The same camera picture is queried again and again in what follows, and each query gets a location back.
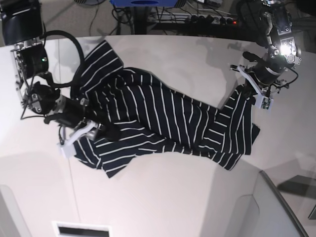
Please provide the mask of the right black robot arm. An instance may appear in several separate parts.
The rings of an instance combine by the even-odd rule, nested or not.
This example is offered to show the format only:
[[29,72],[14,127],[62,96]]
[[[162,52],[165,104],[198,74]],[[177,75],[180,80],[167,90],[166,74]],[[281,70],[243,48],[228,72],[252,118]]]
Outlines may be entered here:
[[[120,130],[110,122],[103,112],[92,108],[88,100],[70,99],[62,95],[61,89],[75,89],[84,69],[84,54],[78,40],[71,34],[53,30],[47,31],[41,18],[41,4],[38,0],[2,0],[0,20],[5,45],[12,45],[15,67],[15,89],[24,110],[31,110],[44,123],[58,123],[59,141],[66,144],[65,128],[73,131],[75,140],[86,137],[92,141],[105,138],[108,141],[120,139]],[[45,50],[49,36],[64,36],[76,47],[79,67],[68,83],[55,83],[49,69]]]

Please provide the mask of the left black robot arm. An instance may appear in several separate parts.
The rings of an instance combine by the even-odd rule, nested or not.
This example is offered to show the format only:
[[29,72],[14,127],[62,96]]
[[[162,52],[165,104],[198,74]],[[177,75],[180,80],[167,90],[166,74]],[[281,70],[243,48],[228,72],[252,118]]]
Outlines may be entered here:
[[292,32],[292,19],[282,0],[263,0],[259,14],[263,29],[259,35],[268,51],[264,57],[245,51],[242,56],[252,67],[238,66],[245,78],[246,97],[262,95],[270,98],[271,87],[277,90],[289,88],[299,77],[293,69],[301,63],[301,51],[296,46]]

